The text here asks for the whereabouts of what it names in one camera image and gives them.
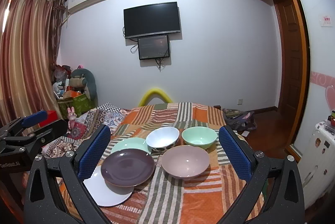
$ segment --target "green storage bin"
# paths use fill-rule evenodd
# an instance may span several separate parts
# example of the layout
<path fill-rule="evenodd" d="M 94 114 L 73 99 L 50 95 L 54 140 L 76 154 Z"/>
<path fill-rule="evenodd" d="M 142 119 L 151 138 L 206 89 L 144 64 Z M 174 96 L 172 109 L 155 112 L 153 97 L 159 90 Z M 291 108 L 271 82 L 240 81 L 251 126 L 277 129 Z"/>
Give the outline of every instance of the green storage bin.
<path fill-rule="evenodd" d="M 58 99 L 57 102 L 63 119 L 67 119 L 67 108 L 74 107 L 74 111 L 79 117 L 95 107 L 93 101 L 89 100 L 85 94 L 67 99 Z"/>
<path fill-rule="evenodd" d="M 85 94 L 82 94 L 73 98 L 72 106 L 74 107 L 77 117 L 79 117 L 82 113 L 93 109 L 94 103 L 89 100 Z"/>

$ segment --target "bed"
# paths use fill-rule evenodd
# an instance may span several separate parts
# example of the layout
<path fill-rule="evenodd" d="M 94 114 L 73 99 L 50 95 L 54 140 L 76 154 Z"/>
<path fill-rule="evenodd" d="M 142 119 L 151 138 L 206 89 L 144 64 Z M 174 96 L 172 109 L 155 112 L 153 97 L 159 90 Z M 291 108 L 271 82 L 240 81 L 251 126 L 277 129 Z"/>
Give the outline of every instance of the bed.
<path fill-rule="evenodd" d="M 218 132 L 225 125 L 222 111 L 191 102 L 156 104 L 132 110 L 106 103 L 79 119 L 87 126 L 85 134 L 78 140 L 67 137 L 55 140 L 43 149 L 46 157 L 59 157 L 69 149 L 75 150 L 100 124 L 109 126 L 112 134 L 98 165 L 120 140 L 135 136 L 146 138 L 159 127 L 172 126 L 181 133 L 189 127 L 203 126 Z M 180 136 L 177 145 L 181 144 L 183 140 Z M 216 223 L 239 195 L 245 181 L 238 179 L 218 139 L 207 152 L 210 166 L 190 181 L 174 179 L 165 173 L 161 166 L 162 154 L 153 153 L 156 163 L 153 177 L 136 186 L 124 203 L 115 207 L 101 207 L 101 210 L 112 223 L 120 224 Z M 62 180 L 59 180 L 59 185 L 70 213 L 80 219 Z M 261 194 L 249 219 L 258 215 L 263 203 Z"/>

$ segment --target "pink rabbit toy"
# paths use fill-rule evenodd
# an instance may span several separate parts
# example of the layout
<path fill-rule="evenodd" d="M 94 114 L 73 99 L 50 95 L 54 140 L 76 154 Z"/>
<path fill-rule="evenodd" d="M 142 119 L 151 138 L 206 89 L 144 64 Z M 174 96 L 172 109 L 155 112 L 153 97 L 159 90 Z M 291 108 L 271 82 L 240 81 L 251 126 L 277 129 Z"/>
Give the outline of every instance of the pink rabbit toy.
<path fill-rule="evenodd" d="M 74 112 L 74 107 L 67 108 L 67 119 L 69 120 L 69 130 L 72 130 L 74 127 L 74 120 L 77 118 L 76 113 Z"/>

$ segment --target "yellow foam arch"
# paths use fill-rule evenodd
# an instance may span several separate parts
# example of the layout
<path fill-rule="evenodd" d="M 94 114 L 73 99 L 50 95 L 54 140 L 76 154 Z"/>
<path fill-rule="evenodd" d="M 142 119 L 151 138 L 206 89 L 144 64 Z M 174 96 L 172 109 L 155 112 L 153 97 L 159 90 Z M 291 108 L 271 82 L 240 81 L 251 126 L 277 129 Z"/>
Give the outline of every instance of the yellow foam arch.
<path fill-rule="evenodd" d="M 158 88 L 152 88 L 144 94 L 144 96 L 142 97 L 138 106 L 139 107 L 145 106 L 145 104 L 147 103 L 148 98 L 153 94 L 157 94 L 157 95 L 161 96 L 166 103 L 172 103 L 171 98 L 169 98 L 169 96 L 167 94 L 165 94 L 164 91 L 162 91 L 161 89 L 158 89 Z"/>

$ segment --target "purple plate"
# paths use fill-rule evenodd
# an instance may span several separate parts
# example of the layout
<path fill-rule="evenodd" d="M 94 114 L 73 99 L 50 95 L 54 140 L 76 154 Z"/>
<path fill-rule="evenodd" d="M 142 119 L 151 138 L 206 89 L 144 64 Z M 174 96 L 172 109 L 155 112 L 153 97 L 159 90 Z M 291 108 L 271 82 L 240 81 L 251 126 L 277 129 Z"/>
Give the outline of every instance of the purple plate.
<path fill-rule="evenodd" d="M 109 155 L 101 165 L 103 178 L 113 185 L 131 187 L 150 178 L 155 170 L 151 155 L 140 149 L 122 149 Z"/>

